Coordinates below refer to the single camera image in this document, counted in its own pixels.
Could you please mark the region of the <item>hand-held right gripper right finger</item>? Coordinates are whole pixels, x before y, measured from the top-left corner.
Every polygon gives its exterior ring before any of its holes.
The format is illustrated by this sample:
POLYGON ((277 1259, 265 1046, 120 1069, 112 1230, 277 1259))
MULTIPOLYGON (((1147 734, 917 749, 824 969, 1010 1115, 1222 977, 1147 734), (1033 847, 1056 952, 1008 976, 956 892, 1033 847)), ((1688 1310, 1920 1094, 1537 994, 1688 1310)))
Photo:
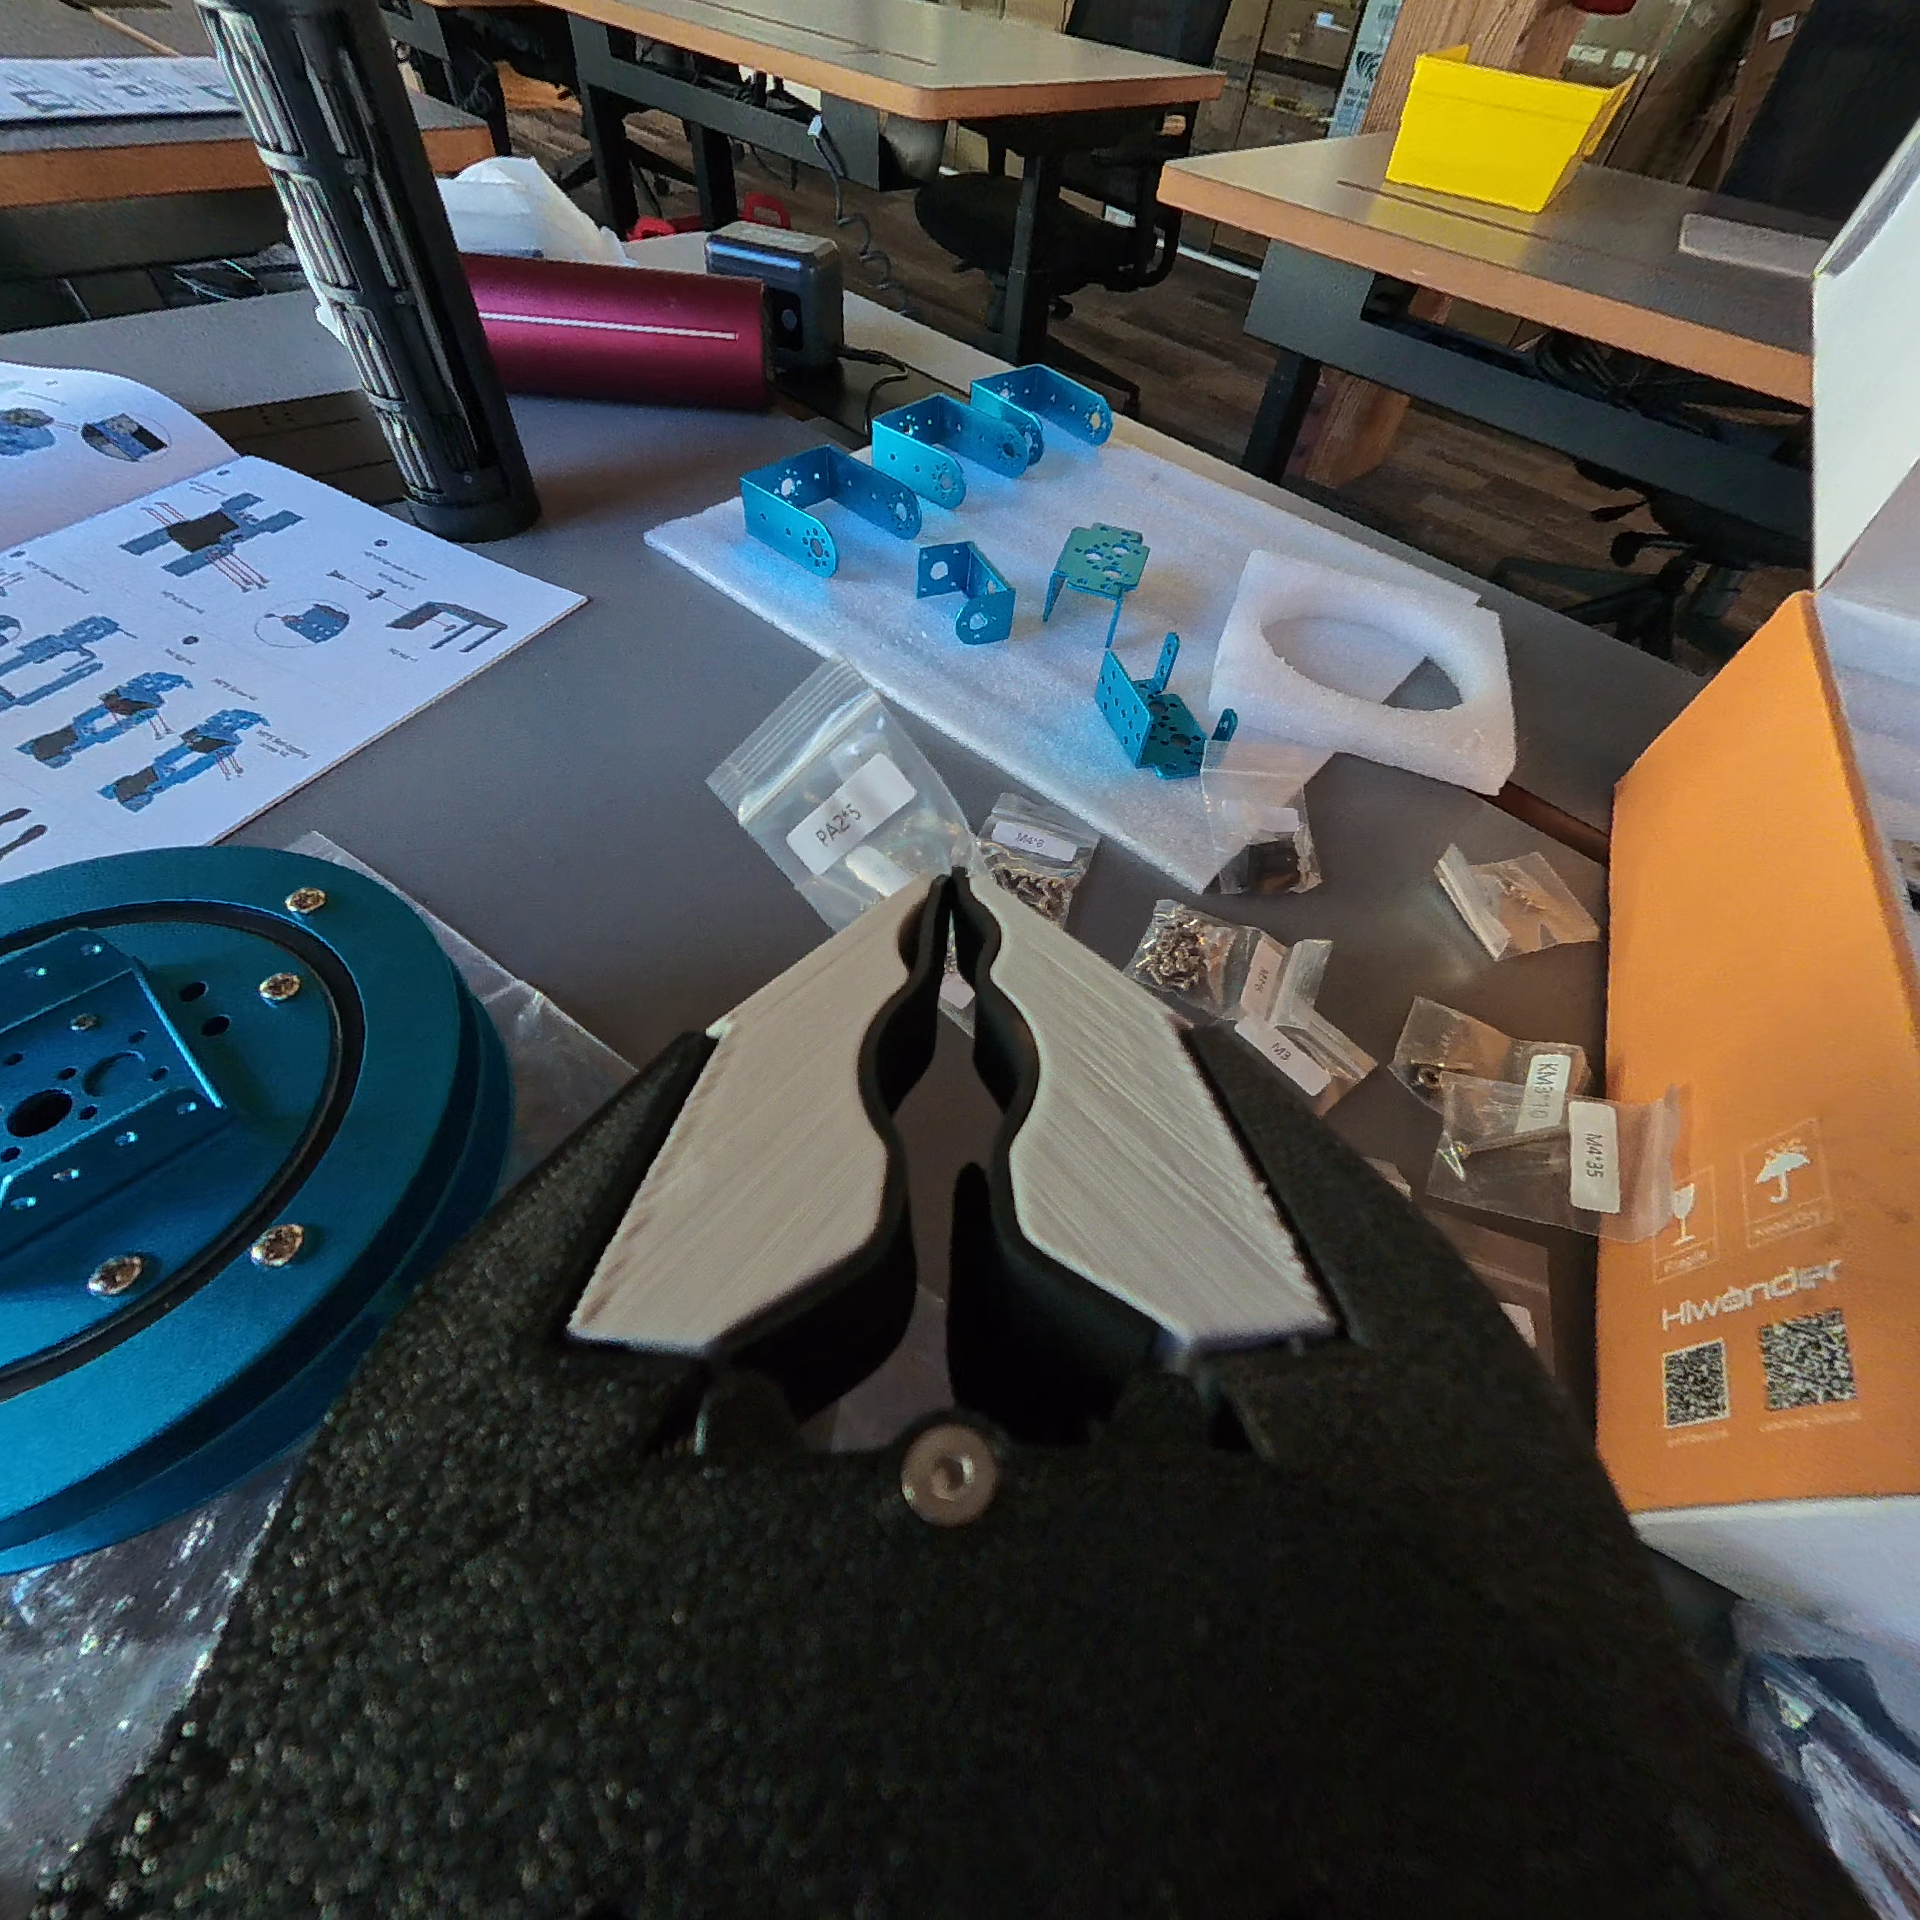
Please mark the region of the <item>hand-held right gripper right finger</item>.
POLYGON ((1000 1106, 991 1191, 1015 1250, 1174 1354, 1326 1335, 1333 1313, 1176 1014, 990 880, 960 880, 972 1062, 1000 1106))

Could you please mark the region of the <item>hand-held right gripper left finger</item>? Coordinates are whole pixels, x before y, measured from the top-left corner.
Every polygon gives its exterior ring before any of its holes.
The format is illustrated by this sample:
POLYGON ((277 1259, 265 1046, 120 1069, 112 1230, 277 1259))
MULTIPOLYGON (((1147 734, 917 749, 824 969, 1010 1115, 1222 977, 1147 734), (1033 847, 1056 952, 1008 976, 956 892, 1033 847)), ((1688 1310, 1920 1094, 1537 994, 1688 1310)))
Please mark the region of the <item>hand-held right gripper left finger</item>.
POLYGON ((949 876, 914 878, 707 1026, 573 1335, 717 1358, 883 1250, 903 1226, 895 1115, 942 1031, 949 910, 949 876))

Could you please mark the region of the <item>pile of small parts bags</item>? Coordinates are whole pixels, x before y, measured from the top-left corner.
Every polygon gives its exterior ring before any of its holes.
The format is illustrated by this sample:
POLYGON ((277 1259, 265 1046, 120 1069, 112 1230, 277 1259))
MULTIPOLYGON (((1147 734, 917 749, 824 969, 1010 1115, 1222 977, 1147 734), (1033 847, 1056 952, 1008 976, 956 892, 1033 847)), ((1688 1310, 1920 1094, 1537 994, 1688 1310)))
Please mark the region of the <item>pile of small parts bags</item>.
MULTIPOLYGON (((1013 1053, 1010 1171, 1019 1230, 1073 1259, 1068 1230, 1091 1220, 1072 1175, 1098 1158, 1171 1178, 1174 1198, 1220 1182, 1228 1126, 1206 1106, 1186 1041, 1233 1034, 1315 1109, 1352 1091, 1376 1060, 1317 1008, 1331 946, 1282 946, 1249 926, 1163 900, 1128 971, 1114 971, 977 860, 957 937, 972 964, 974 1049, 1008 1014, 1013 1053)), ((1673 1221, 1676 1094, 1602 1098, 1584 1051, 1518 1039, 1425 995, 1409 1003, 1392 1071, 1444 1124, 1427 1187, 1479 1211, 1610 1239, 1654 1238, 1673 1221)))

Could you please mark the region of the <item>clear screw bag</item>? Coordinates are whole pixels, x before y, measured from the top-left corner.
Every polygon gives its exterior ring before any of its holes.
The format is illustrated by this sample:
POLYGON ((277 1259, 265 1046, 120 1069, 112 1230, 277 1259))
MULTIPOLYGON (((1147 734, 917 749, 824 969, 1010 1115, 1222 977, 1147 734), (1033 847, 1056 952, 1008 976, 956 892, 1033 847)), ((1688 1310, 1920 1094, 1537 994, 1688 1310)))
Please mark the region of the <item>clear screw bag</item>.
POLYGON ((943 776, 839 657, 812 671, 706 782, 832 930, 974 854, 974 829, 943 776))

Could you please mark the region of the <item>teal round turntable base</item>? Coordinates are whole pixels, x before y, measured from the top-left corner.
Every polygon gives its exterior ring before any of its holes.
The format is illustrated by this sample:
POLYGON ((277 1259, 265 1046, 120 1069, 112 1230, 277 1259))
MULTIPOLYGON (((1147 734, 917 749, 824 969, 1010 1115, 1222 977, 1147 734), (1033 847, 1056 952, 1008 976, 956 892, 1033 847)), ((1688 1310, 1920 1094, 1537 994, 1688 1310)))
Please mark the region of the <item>teal round turntable base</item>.
POLYGON ((294 852, 2 890, 2 1569, 304 1439, 493 1198, 504 1046, 419 916, 294 852))

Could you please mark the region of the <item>white instruction manual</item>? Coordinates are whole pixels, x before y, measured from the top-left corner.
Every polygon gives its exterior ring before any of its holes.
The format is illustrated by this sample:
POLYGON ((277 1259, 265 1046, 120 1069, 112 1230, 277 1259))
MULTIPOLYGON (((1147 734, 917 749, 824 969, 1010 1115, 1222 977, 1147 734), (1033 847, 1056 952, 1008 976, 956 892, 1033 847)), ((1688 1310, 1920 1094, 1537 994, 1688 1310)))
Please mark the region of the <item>white instruction manual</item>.
POLYGON ((586 602, 124 376, 2 411, 5 881, 213 843, 586 602))

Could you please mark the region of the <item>white foam sheet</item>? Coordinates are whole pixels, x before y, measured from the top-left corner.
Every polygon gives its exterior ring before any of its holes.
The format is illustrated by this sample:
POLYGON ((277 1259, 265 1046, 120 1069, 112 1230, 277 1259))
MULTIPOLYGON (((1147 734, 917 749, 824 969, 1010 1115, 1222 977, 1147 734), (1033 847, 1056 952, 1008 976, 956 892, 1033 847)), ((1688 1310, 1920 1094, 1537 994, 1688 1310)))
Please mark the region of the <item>white foam sheet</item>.
MULTIPOLYGON (((1242 491, 1226 467, 1184 463, 1171 443, 1130 425, 1089 447, 1048 434, 1045 452, 1021 477, 972 467, 956 509, 923 508, 917 535, 897 540, 827 504, 837 563, 820 578, 747 532, 746 508, 725 500, 645 535, 669 559, 768 617, 815 654, 850 661, 893 707, 1063 804, 1103 838, 1202 888, 1222 864, 1213 852, 1202 782, 1162 780, 1130 766, 1095 709, 1095 678, 1109 612, 1095 596, 1066 589, 1050 620, 1043 593, 1068 533, 1108 521, 1135 530, 1150 554, 1142 584, 1117 612, 1115 654, 1144 678, 1163 636, 1180 636, 1169 690, 1212 722, 1213 661, 1248 558, 1266 549, 1405 588, 1459 591, 1331 524, 1242 491), (1011 634, 965 644, 954 634, 960 593, 915 596, 917 549, 974 541, 1015 591, 1011 634)), ((1383 655, 1376 678, 1352 674, 1364 698, 1389 707, 1452 707, 1455 691, 1432 661, 1383 655)), ((1299 747, 1238 724, 1233 747, 1269 745, 1297 782, 1330 751, 1299 747)))

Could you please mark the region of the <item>orange white cardboard box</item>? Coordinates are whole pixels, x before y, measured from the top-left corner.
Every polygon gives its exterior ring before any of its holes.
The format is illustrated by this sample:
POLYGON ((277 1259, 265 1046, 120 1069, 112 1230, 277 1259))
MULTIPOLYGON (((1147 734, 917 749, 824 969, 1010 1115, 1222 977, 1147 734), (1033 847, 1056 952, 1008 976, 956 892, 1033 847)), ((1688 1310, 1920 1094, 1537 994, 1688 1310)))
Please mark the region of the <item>orange white cardboard box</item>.
POLYGON ((1677 1211, 1596 1265, 1651 1548, 1915 1645, 1918 136, 1811 273, 1811 568, 1619 780, 1605 1088, 1677 1211))

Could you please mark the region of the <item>large clear plastic bag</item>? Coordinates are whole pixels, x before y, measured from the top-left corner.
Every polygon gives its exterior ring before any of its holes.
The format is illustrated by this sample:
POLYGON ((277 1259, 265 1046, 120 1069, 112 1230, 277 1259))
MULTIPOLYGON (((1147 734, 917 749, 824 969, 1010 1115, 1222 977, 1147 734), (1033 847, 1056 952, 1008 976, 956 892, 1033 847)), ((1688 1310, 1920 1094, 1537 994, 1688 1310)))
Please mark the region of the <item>large clear plastic bag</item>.
MULTIPOLYGON (((398 895, 490 1017, 512 1091, 512 1137, 490 1201, 630 1077, 539 990, 326 835, 309 831, 282 852, 398 895)), ((192 1688, 309 1435, 121 1541, 4 1569, 4 1916, 28 1907, 35 1880, 73 1849, 192 1688)))

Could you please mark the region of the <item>red metal case sleeve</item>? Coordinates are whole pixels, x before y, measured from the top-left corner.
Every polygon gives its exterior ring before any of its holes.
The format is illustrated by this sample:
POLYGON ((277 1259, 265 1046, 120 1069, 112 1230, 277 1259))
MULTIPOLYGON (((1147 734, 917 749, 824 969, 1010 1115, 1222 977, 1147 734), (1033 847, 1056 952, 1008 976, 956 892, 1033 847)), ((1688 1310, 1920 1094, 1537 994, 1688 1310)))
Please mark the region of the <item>red metal case sleeve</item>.
POLYGON ((761 285, 463 252, 500 384, 512 394, 761 411, 771 347, 761 285))

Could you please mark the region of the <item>grey power adapter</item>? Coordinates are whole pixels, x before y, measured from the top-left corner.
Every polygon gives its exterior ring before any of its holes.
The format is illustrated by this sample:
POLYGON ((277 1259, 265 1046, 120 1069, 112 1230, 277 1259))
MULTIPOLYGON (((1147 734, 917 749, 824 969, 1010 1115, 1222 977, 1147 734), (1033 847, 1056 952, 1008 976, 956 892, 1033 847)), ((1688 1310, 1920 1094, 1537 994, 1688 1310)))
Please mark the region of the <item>grey power adapter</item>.
POLYGON ((709 275, 760 282, 775 368, 834 372, 846 344, 846 275, 836 240, 736 220, 704 235, 709 275))

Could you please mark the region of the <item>black screwdriver bit tray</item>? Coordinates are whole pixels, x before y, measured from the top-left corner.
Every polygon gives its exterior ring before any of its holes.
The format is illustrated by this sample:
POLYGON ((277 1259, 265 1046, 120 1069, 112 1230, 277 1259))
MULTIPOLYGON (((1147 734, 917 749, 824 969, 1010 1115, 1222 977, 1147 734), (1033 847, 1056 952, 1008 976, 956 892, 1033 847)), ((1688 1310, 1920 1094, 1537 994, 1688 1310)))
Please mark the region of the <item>black screwdriver bit tray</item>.
POLYGON ((201 1, 206 36, 413 518, 516 535, 539 500, 371 1, 201 1))

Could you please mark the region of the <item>wooden side table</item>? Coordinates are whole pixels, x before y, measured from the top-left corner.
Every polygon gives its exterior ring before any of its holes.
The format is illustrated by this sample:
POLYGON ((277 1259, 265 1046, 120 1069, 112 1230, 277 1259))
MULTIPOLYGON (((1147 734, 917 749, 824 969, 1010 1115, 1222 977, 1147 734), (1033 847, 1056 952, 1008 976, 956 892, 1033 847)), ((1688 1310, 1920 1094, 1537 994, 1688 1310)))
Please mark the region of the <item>wooden side table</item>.
POLYGON ((1283 480, 1317 376, 1333 369, 1776 532, 1811 532, 1807 471, 1514 369, 1412 319, 1409 300, 1452 296, 1805 408, 1809 288, 1679 252, 1677 238, 1692 214, 1820 243, 1833 222, 1596 163, 1546 210, 1515 212, 1386 181, 1392 143, 1328 137, 1163 170, 1163 203, 1267 240, 1246 329, 1277 359, 1244 467, 1283 480))
POLYGON ((738 214, 736 143, 822 165, 806 124, 742 96, 743 74, 812 87, 842 171, 881 187, 883 125, 1193 107, 1222 94, 1212 66, 909 1, 561 4, 578 96, 611 225, 638 218, 611 167, 623 120, 658 109, 684 124, 699 220, 738 214))

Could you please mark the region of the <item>white plastic bag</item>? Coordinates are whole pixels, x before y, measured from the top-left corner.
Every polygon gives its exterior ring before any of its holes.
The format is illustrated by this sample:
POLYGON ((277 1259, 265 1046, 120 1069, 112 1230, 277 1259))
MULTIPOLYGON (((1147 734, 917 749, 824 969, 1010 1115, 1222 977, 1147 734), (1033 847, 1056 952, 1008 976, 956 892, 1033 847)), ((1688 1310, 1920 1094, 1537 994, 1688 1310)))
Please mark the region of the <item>white plastic bag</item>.
POLYGON ((576 205, 534 157, 485 156, 435 184, 461 254, 632 265, 615 233, 576 205))

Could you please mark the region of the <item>yellow plastic box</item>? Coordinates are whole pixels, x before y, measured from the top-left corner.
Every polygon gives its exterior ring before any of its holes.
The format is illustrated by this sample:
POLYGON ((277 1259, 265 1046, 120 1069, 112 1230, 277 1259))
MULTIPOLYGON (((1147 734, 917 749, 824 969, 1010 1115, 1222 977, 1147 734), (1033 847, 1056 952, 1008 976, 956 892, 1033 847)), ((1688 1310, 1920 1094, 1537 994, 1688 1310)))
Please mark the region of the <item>yellow plastic box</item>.
POLYGON ((1537 214, 1594 153, 1633 90, 1468 59, 1459 41, 1412 63, 1383 179, 1537 214))

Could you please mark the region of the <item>short blue U bracket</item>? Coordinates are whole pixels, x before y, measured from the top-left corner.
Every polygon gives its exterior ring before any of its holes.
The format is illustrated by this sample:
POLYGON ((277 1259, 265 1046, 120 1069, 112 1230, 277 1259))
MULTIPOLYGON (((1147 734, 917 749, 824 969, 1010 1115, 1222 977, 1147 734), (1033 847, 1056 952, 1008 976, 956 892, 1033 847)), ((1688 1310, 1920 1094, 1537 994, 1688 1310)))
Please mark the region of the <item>short blue U bracket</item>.
POLYGON ((1228 743, 1238 724, 1235 707, 1228 706, 1220 709, 1212 732, 1202 732, 1188 704, 1167 691, 1180 648, 1180 634, 1165 632, 1153 675, 1135 680, 1108 645, 1093 691, 1128 764, 1162 780, 1196 777, 1208 747, 1228 743))

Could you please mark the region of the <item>small blue angled bracket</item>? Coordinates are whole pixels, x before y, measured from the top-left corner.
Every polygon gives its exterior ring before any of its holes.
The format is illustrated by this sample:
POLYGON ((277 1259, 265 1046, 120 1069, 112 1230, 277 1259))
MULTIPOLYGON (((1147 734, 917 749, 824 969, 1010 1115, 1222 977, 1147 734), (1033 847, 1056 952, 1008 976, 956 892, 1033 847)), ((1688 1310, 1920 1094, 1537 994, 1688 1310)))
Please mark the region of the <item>small blue angled bracket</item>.
POLYGON ((915 598, 960 596, 956 640, 965 645, 1010 637, 1015 589, 972 540, 923 541, 917 547, 915 598))

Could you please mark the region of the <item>teal multi-hole bracket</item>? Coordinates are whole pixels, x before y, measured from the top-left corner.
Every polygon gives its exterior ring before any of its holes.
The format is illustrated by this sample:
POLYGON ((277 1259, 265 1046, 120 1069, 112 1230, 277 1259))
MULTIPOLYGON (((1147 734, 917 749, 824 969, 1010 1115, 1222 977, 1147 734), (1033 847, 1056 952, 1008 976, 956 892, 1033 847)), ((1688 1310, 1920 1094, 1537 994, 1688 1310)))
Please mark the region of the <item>teal multi-hole bracket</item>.
POLYGON ((1048 578, 1042 620, 1052 617, 1066 589, 1091 596, 1112 608, 1112 644, 1124 600, 1139 588, 1147 556, 1150 547, 1138 530, 1108 521, 1072 527, 1048 578))

